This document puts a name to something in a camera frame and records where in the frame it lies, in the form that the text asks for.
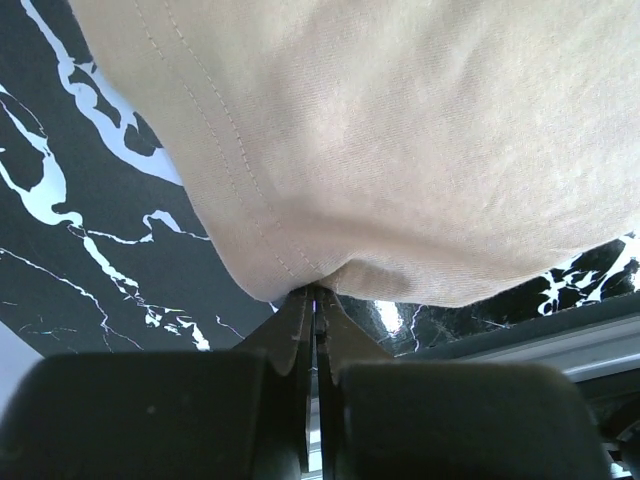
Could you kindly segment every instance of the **black marble surface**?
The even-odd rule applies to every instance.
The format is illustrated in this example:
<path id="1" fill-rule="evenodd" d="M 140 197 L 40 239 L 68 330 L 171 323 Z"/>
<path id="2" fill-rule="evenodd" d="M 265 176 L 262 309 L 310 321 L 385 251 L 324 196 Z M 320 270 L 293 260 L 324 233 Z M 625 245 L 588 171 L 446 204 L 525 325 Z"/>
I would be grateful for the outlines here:
<path id="1" fill-rule="evenodd" d="M 166 152 L 101 76 L 69 7 L 12 0 L 2 13 L 0 321 L 42 355 L 238 343 L 276 306 L 226 272 Z M 402 355 L 635 292 L 638 250 L 630 234 L 461 309 L 342 300 Z"/>

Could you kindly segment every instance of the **seam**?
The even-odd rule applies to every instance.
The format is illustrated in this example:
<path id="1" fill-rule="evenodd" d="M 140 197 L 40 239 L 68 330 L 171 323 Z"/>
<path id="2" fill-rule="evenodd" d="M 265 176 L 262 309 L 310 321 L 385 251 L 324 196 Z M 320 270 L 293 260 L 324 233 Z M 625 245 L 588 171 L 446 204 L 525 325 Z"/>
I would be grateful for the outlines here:
<path id="1" fill-rule="evenodd" d="M 173 70 L 173 68 L 171 67 L 171 64 L 167 61 L 166 57 L 164 56 L 164 54 L 162 53 L 162 50 L 160 50 L 160 47 L 158 46 L 158 44 L 156 43 L 156 41 L 153 39 L 153 37 L 151 36 L 151 33 L 149 32 L 149 26 L 147 25 L 146 20 L 144 19 L 144 16 L 142 15 L 142 10 L 140 9 L 140 5 L 138 4 L 138 0 L 133 0 L 133 3 L 135 4 L 136 7 L 136 11 L 138 12 L 138 16 L 140 17 L 140 20 L 142 21 L 142 27 L 144 28 L 144 31 L 147 35 L 147 38 L 149 40 L 149 42 L 151 42 L 151 45 L 153 45 L 153 48 L 156 50 L 156 52 L 158 52 L 158 55 L 160 56 L 160 58 L 166 62 L 167 67 L 175 73 L 175 71 Z M 202 116 L 202 118 L 204 119 L 207 127 L 209 127 L 209 131 L 211 132 L 211 135 L 213 136 L 216 145 L 218 147 L 218 151 L 220 152 L 220 155 L 222 155 L 222 159 L 224 161 L 224 168 L 227 172 L 227 176 L 229 177 L 229 181 L 231 182 L 231 187 L 233 188 L 233 191 L 236 195 L 236 197 L 238 198 L 238 201 L 240 202 L 240 204 L 242 205 L 242 207 L 244 208 L 245 212 L 247 213 L 247 215 L 253 220 L 253 223 L 256 227 L 256 229 L 258 230 L 258 233 L 260 234 L 260 237 L 262 237 L 262 239 L 264 240 L 265 244 L 269 247 L 269 249 L 271 250 L 271 253 L 275 256 L 275 258 L 278 260 L 278 262 L 280 262 L 280 264 L 284 267 L 284 269 L 289 273 L 289 275 L 291 275 L 291 277 L 296 278 L 296 276 L 293 274 L 293 272 L 291 271 L 291 269 L 289 269 L 289 267 L 287 267 L 287 265 L 282 261 L 282 259 L 278 256 L 278 254 L 273 250 L 273 247 L 269 244 L 269 242 L 267 241 L 266 237 L 264 236 L 264 233 L 262 232 L 262 229 L 260 228 L 260 225 L 258 224 L 258 221 L 256 220 L 256 218 L 251 214 L 250 210 L 248 209 L 248 207 L 246 206 L 246 204 L 244 203 L 244 201 L 242 200 L 242 196 L 240 195 L 240 193 L 238 192 L 238 189 L 236 187 L 236 184 L 233 181 L 233 177 L 231 176 L 231 172 L 229 171 L 229 163 L 227 161 L 227 157 L 225 156 L 224 152 L 222 151 L 222 146 L 220 145 L 220 141 L 218 139 L 218 136 L 216 135 L 213 126 L 211 125 L 211 122 L 209 121 L 209 119 L 207 118 L 207 115 L 204 113 L 204 110 L 202 109 L 202 107 L 200 106 L 200 104 L 198 103 L 198 100 L 196 100 L 196 97 L 193 95 L 193 92 L 191 91 L 191 89 L 187 86 L 187 84 L 185 83 L 185 81 L 182 79 L 182 77 L 180 75 L 177 75 L 178 79 L 180 80 L 180 83 L 182 83 L 182 86 L 184 87 L 184 89 L 187 91 L 187 93 L 189 94 L 189 96 L 191 97 L 191 100 L 193 101 L 194 105 L 196 106 L 196 108 L 198 109 L 198 111 L 200 112 L 200 115 Z"/>
<path id="2" fill-rule="evenodd" d="M 189 51 L 189 53 L 191 54 L 193 59 L 200 66 L 200 69 L 202 70 L 202 73 L 204 73 L 207 81 L 209 82 L 209 85 L 211 85 L 211 89 L 216 94 L 216 97 L 218 98 L 218 101 L 220 102 L 220 105 L 222 105 L 222 108 L 223 108 L 224 112 L 226 113 L 227 118 L 229 119 L 229 123 L 231 123 L 231 127 L 233 128 L 233 131 L 236 134 L 236 140 L 238 142 L 238 147 L 240 148 L 240 155 L 241 155 L 242 160 L 244 162 L 244 166 L 247 169 L 247 172 L 249 173 L 249 176 L 251 177 L 251 180 L 253 181 L 253 185 L 254 185 L 254 187 L 256 189 L 256 192 L 258 192 L 258 195 L 260 195 L 260 198 L 262 198 L 262 201 L 266 205 L 267 209 L 269 210 L 271 215 L 273 215 L 273 217 L 274 217 L 274 219 L 276 221 L 276 226 L 278 227 L 278 229 L 281 232 L 284 233 L 284 228 L 282 228 L 282 224 L 280 223 L 280 220 L 278 220 L 278 216 L 276 215 L 275 211 L 273 210 L 273 207 L 271 206 L 271 204 L 269 204 L 269 202 L 267 202 L 267 199 L 263 195 L 262 190 L 260 189 L 260 186 L 258 185 L 258 181 L 257 181 L 255 175 L 253 174 L 253 171 L 251 170 L 251 166 L 249 165 L 249 161 L 247 159 L 247 152 L 245 151 L 244 144 L 242 143 L 242 137 L 240 136 L 240 132 L 238 130 L 238 127 L 236 126 L 235 122 L 233 121 L 233 118 L 231 117 L 231 112 L 229 112 L 229 109 L 227 108 L 227 104 L 224 102 L 224 100 L 222 99 L 222 95 L 220 95 L 220 92 L 218 91 L 218 89 L 214 85 L 213 80 L 211 79 L 211 75 L 209 74 L 209 72 L 207 71 L 205 66 L 200 61 L 200 58 L 198 58 L 198 56 L 195 54 L 195 52 L 193 51 L 193 49 L 191 48 L 189 43 L 187 43 L 186 38 L 184 37 L 184 35 L 182 35 L 182 32 L 178 28 L 178 24 L 176 23 L 175 17 L 173 16 L 173 12 L 171 11 L 171 7 L 169 6 L 169 2 L 167 2 L 165 0 L 164 1 L 164 6 L 165 6 L 165 8 L 167 10 L 167 14 L 169 15 L 169 20 L 171 20 L 171 23 L 173 24 L 173 28 L 176 31 L 176 33 L 178 34 L 178 37 L 180 38 L 180 41 L 184 44 L 184 46 Z M 304 254 L 304 252 L 298 247 L 296 242 L 291 240 L 291 238 L 289 238 L 289 241 L 293 244 L 293 246 L 298 251 L 298 253 L 302 257 L 302 259 L 307 263 L 307 265 L 309 265 L 317 274 L 322 276 L 322 273 L 320 273 L 320 271 L 318 271 L 318 269 L 309 261 L 309 259 Z"/>

